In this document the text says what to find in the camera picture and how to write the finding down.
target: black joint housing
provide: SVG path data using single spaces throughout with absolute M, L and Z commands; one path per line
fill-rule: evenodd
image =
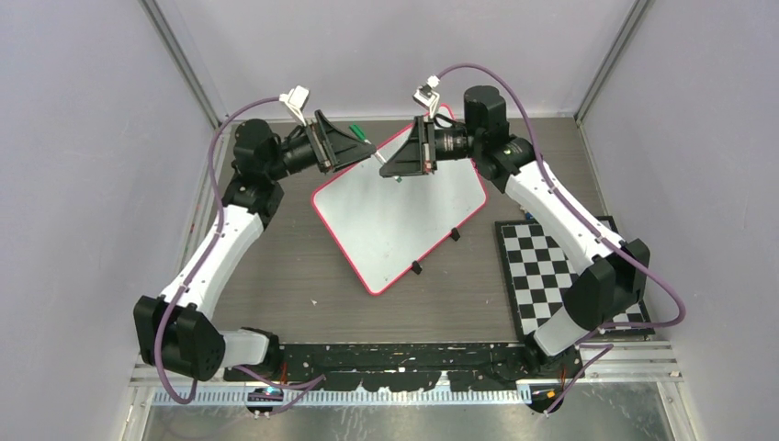
M 156 365 L 154 338 L 168 303 L 162 298 L 143 296 L 138 299 L 132 316 L 141 347 L 141 358 Z M 194 305 L 176 305 L 164 329 L 161 360 L 165 369 L 192 379 L 211 379 L 224 358 L 224 338 Z
M 235 129 L 232 167 L 245 182 L 277 180 L 289 175 L 279 152 L 278 137 L 264 119 L 249 119 Z
M 506 142 L 509 121 L 506 119 L 506 100 L 496 87 L 474 85 L 465 91 L 465 127 L 469 132 L 485 129 L 494 142 Z
M 649 248 L 636 239 L 622 251 L 649 265 Z M 647 277 L 616 253 L 597 256 L 563 294 L 563 307 L 582 329 L 592 331 L 644 297 Z
M 536 160 L 536 154 L 531 144 L 525 138 L 513 135 L 500 148 L 492 148 L 477 162 L 479 174 L 487 178 L 501 193 L 505 193 L 509 177 L 517 175 L 524 165 Z
M 281 204 L 284 189 L 276 181 L 258 179 L 251 185 L 245 185 L 244 182 L 245 179 L 235 176 L 227 185 L 222 204 L 245 207 L 250 213 L 256 213 L 263 227 L 267 228 Z
M 530 376 L 537 375 L 542 369 L 552 369 L 561 363 L 566 355 L 576 352 L 571 346 L 555 356 L 548 356 L 536 342 L 536 331 L 525 336 L 524 344 L 520 349 L 520 358 Z

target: green marker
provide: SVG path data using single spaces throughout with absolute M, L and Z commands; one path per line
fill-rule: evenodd
M 352 124 L 351 126 L 349 126 L 349 130 L 351 130 L 351 131 L 352 131 L 352 133 L 354 133 L 354 134 L 355 134 L 355 136 L 356 136 L 356 137 L 357 137 L 357 138 L 358 138 L 360 141 L 362 141 L 362 142 L 364 142 L 364 143 L 366 143 L 366 144 L 370 144 L 370 143 L 371 143 L 371 142 L 370 142 L 370 141 L 367 139 L 367 137 L 365 136 L 365 133 L 363 132 L 363 130 L 362 130 L 362 129 L 360 129 L 360 126 L 358 126 L 358 125 L 356 125 L 356 124 Z M 383 157 L 383 156 L 381 156 L 381 153 L 379 153 L 378 151 L 376 151 L 375 153 L 373 153 L 373 157 L 375 157 L 376 159 L 378 159 L 378 161 L 379 161 L 379 162 L 380 162 L 382 165 L 384 165 L 384 164 L 386 164 L 386 163 L 387 163 L 387 160 L 385 160 L 385 159 L 384 159 L 384 157 Z M 398 181 L 398 182 L 400 182 L 400 181 L 402 181 L 402 180 L 403 180 L 403 178 L 401 178 L 400 176 L 394 176 L 394 179 L 395 179 L 396 181 Z

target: whiteboard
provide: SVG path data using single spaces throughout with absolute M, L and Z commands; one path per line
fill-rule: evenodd
M 632 0 L 157 0 L 221 115 L 295 85 L 331 118 L 417 113 L 411 93 L 457 62 L 490 67 L 531 116 L 571 116 Z M 461 114 L 483 73 L 451 73 L 443 100 Z M 516 116 L 509 106 L 509 116 Z M 288 119 L 281 106 L 246 118 Z
M 452 115 L 449 107 L 439 113 Z M 389 159 L 410 130 L 411 125 L 378 151 Z M 381 294 L 487 203 L 470 160 L 437 164 L 435 174 L 406 176 L 399 183 L 379 176 L 381 164 L 369 158 L 311 196 L 311 205 L 370 294 Z

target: ruler scale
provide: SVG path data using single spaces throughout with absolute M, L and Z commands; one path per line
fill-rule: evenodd
M 183 397 L 188 394 L 188 388 L 175 388 Z M 249 394 L 256 388 L 252 386 L 219 386 L 208 387 L 198 391 L 189 406 L 280 406 L 297 398 L 301 391 L 287 390 L 283 401 L 249 401 Z M 453 392 L 448 385 L 435 386 L 428 391 L 389 392 L 379 390 L 331 391 L 312 390 L 295 406 L 327 407 L 327 406 L 425 406 L 425 405 L 477 405 L 477 404 L 529 404 L 531 402 L 530 386 L 518 384 L 516 390 L 469 390 Z M 173 401 L 162 388 L 154 393 L 155 406 L 180 406 Z

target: aluminum frame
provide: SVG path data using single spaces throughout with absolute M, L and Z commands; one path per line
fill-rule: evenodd
M 203 88 L 198 80 L 198 76 L 195 75 L 195 70 L 192 68 L 192 64 L 186 58 L 184 50 L 179 44 L 173 30 L 170 27 L 162 9 L 158 5 L 156 0 L 139 0 L 143 10 L 146 11 L 149 21 L 154 26 L 154 29 L 163 40 L 165 48 L 170 53 L 173 62 L 178 68 L 179 72 L 184 76 L 184 81 L 189 90 L 195 96 L 195 99 L 203 110 L 206 118 L 209 120 L 211 126 L 216 129 L 220 125 L 220 118 L 217 111 L 214 109 L 211 101 L 209 100 L 206 90 Z
M 590 83 L 590 87 L 584 95 L 579 110 L 577 110 L 573 116 L 573 118 L 576 119 L 577 125 L 580 126 L 584 122 L 584 118 L 587 116 L 587 112 L 589 112 L 595 98 L 600 94 L 601 89 L 611 72 L 614 70 L 616 63 L 622 56 L 627 44 L 635 35 L 638 25 L 640 25 L 641 20 L 654 3 L 654 0 L 636 0 L 636 2 L 633 3 L 633 7 L 630 8 L 630 12 L 628 12 L 625 22 L 622 24 L 622 28 L 619 29 L 619 32 L 616 34 L 614 44 L 612 44 L 611 49 L 606 54 L 606 58 L 604 58 L 604 62 L 598 69 L 598 73 L 595 74 L 593 82 Z
M 587 376 L 580 383 L 655 383 L 663 401 L 663 408 L 672 428 L 675 439 L 696 440 L 697 433 L 690 417 L 689 403 L 683 398 L 684 378 L 673 354 L 671 343 L 666 341 L 612 342 L 612 349 L 604 357 L 593 363 Z M 587 363 L 598 354 L 598 350 L 582 349 L 581 361 Z M 260 381 L 226 382 L 221 369 L 210 381 L 200 383 L 201 392 L 236 391 L 264 386 Z M 175 387 L 187 387 L 192 379 L 169 374 Z M 549 384 L 549 379 L 523 379 L 518 386 Z M 132 390 L 131 405 L 125 421 L 125 430 L 121 441 L 140 441 L 148 421 L 149 412 L 154 406 L 154 393 L 160 390 L 160 380 L 154 367 L 138 364 L 130 379 Z

